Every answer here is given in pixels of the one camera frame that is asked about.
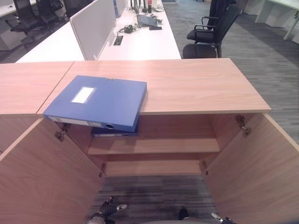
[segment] open cabinet door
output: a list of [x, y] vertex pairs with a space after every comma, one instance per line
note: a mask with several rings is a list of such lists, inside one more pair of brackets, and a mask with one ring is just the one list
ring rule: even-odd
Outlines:
[[208, 167], [219, 214], [237, 224], [299, 220], [299, 148], [268, 114], [257, 114]]
[[100, 170], [61, 129], [38, 119], [0, 155], [1, 224], [82, 224]]

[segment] cabinet hinge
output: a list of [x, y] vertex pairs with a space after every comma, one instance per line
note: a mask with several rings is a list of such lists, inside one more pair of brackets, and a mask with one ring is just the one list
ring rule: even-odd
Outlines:
[[235, 120], [237, 121], [237, 124], [239, 125], [239, 128], [243, 131], [243, 136], [247, 137], [252, 133], [252, 129], [250, 127], [245, 126], [245, 118], [242, 115], [237, 115], [235, 117]]
[[208, 176], [208, 175], [209, 175], [209, 171], [207, 170], [207, 167], [206, 167], [206, 161], [201, 161], [201, 162], [199, 163], [199, 166], [200, 166], [201, 171], [202, 171], [206, 176]]
[[68, 132], [68, 130], [71, 127], [71, 124], [63, 123], [63, 125], [64, 126], [62, 127], [62, 131], [55, 133], [55, 137], [61, 142], [64, 141], [64, 135]]
[[106, 164], [102, 163], [101, 172], [99, 173], [99, 177], [102, 177], [106, 170]]

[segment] black chair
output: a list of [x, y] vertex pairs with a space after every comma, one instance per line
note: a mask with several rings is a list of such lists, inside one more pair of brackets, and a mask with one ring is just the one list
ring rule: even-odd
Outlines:
[[36, 5], [40, 19], [48, 25], [59, 21], [59, 17], [55, 14], [51, 7], [50, 0], [36, 0]]
[[217, 49], [218, 57], [222, 57], [222, 40], [241, 12], [240, 9], [230, 6], [226, 9], [214, 30], [202, 29], [196, 31], [196, 42], [195, 44], [188, 44], [184, 47], [183, 58], [212, 57], [214, 56], [212, 50], [215, 48]]
[[[201, 26], [202, 29], [212, 30], [214, 29], [220, 18], [223, 16], [224, 12], [226, 11], [227, 7], [230, 4], [235, 4], [235, 0], [212, 0], [210, 6], [210, 15], [203, 16], [201, 18], [201, 25], [195, 25], [194, 29], [190, 31], [187, 35], [188, 40], [195, 41], [195, 32], [197, 31], [196, 27]], [[208, 20], [207, 25], [204, 25], [204, 20]]]
[[64, 0], [67, 17], [70, 18], [72, 15], [85, 8], [91, 2], [92, 0]]
[[50, 0], [50, 3], [54, 12], [64, 7], [60, 0]]
[[27, 35], [29, 31], [43, 26], [43, 23], [33, 13], [29, 0], [14, 0], [14, 5], [17, 17], [5, 20], [11, 31], [24, 32]]

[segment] blue file folder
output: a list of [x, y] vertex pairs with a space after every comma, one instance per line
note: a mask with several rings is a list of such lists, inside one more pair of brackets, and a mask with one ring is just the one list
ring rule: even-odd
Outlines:
[[138, 124], [134, 132], [110, 130], [107, 128], [93, 127], [91, 131], [93, 137], [119, 137], [119, 136], [138, 136]]
[[64, 123], [134, 132], [146, 82], [76, 76], [43, 113]]

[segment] binder finger hole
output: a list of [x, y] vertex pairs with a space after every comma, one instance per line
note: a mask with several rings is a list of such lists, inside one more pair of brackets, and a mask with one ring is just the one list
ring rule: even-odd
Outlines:
[[111, 124], [106, 124], [106, 128], [109, 128], [109, 129], [114, 129], [114, 126], [111, 125]]

